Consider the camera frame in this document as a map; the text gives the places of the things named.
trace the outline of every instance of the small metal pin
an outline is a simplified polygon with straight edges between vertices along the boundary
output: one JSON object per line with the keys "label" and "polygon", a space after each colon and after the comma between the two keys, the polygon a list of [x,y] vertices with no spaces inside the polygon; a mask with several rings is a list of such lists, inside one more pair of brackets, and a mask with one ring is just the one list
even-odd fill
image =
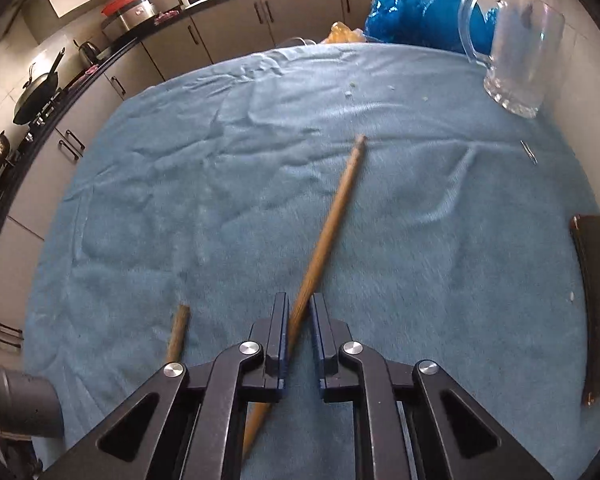
{"label": "small metal pin", "polygon": [[245,355],[253,355],[260,350],[260,345],[255,341],[245,341],[240,345],[240,353]]}
{"label": "small metal pin", "polygon": [[168,365],[164,366],[162,371],[167,377],[177,377],[183,373],[184,366],[182,366],[180,363],[169,363]]}
{"label": "small metal pin", "polygon": [[529,148],[528,144],[524,140],[520,140],[520,144],[522,144],[522,147],[525,149],[525,152],[528,155],[528,157],[534,162],[534,164],[537,165],[538,160],[536,159],[534,152],[532,152],[531,148]]}
{"label": "small metal pin", "polygon": [[342,349],[344,350],[345,354],[349,355],[357,355],[362,352],[363,348],[364,347],[357,341],[349,341],[342,345]]}
{"label": "small metal pin", "polygon": [[418,364],[418,370],[425,375],[433,375],[438,373],[439,368],[440,367],[437,363],[429,360],[421,361],[420,364]]}

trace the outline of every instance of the black pan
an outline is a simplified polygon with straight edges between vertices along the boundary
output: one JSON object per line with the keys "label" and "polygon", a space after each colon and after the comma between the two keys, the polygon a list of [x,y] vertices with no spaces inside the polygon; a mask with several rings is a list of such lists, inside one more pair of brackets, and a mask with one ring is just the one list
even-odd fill
{"label": "black pan", "polygon": [[39,75],[34,81],[29,76],[29,81],[24,87],[25,91],[18,99],[13,112],[14,124],[30,123],[56,93],[56,89],[58,88],[58,72],[56,72],[56,68],[58,68],[62,56],[64,56],[64,48],[58,53],[48,73]]}

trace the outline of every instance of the triangular cutout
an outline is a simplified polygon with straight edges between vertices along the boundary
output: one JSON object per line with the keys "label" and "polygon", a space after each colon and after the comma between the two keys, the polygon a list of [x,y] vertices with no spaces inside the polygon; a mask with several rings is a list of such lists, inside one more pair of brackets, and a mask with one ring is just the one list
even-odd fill
{"label": "triangular cutout", "polygon": [[160,396],[156,393],[143,397],[98,441],[98,448],[120,460],[132,462],[159,400]]}
{"label": "triangular cutout", "polygon": [[440,398],[464,458],[473,458],[498,446],[496,436],[452,392],[442,392]]}

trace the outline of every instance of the long wooden stick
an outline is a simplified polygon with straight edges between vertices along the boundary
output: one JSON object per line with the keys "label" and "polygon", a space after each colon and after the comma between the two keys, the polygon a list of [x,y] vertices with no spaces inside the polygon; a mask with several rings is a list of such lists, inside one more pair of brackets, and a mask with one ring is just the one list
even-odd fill
{"label": "long wooden stick", "polygon": [[[366,137],[364,135],[359,135],[356,137],[355,144],[351,150],[351,154],[349,155],[349,160],[347,161],[347,167],[340,177],[338,190],[336,195],[333,197],[329,214],[324,221],[322,231],[320,232],[320,237],[315,245],[314,254],[311,256],[311,261],[309,262],[309,266],[307,267],[304,278],[302,279],[300,291],[298,292],[296,302],[294,303],[294,307],[289,316],[289,324],[286,332],[289,357],[291,357],[294,347],[296,346],[296,342],[298,341],[300,329],[302,328],[302,320],[304,319],[304,314],[306,313],[309,298],[315,292],[315,289],[322,278],[322,272],[331,252],[333,240],[338,233],[338,227],[340,226],[342,216],[344,215],[347,207],[347,200],[349,199],[351,188],[353,188],[356,172],[360,165],[360,161],[362,160],[365,141]],[[270,404],[256,403],[251,410],[250,416],[247,420],[246,428],[244,430],[244,443],[242,445],[243,460],[249,454],[251,446],[253,445],[258,434],[258,430],[260,429],[264,419],[267,416],[267,413],[269,412],[269,408]]]}
{"label": "long wooden stick", "polygon": [[171,338],[167,347],[167,357],[165,363],[175,363],[180,360],[182,354],[182,345],[184,336],[187,331],[187,323],[189,322],[189,305],[180,304],[178,310],[173,316],[173,327],[171,329]]}

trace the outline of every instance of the blue tablecloth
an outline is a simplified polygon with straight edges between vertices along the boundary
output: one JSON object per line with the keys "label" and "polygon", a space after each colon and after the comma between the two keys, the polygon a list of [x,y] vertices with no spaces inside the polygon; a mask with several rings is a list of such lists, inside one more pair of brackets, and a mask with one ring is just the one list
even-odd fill
{"label": "blue tablecloth", "polygon": [[[332,316],[386,358],[440,362],[557,480],[577,478],[600,444],[600,401],[580,405],[568,221],[597,206],[560,133],[503,110],[483,75],[448,52],[319,45],[125,102],[78,166],[27,309],[26,369],[58,391],[66,444],[161,366],[179,301],[194,365],[243,340],[276,291],[294,297],[364,133],[322,284]],[[308,330],[298,350],[245,479],[354,477],[350,406],[319,399]],[[50,443],[36,449],[48,465]]]}

